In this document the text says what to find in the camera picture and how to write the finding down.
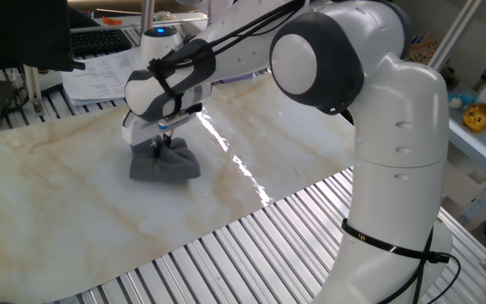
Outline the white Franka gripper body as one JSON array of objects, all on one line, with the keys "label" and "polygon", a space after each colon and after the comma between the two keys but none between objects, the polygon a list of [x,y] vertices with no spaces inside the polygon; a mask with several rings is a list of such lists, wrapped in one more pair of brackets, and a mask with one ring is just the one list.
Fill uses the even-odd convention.
[{"label": "white Franka gripper body", "polygon": [[179,126],[190,122],[203,108],[197,103],[176,113],[173,117],[162,118],[155,122],[148,122],[129,111],[122,124],[122,138],[131,146],[146,142],[163,133],[170,133]]}]

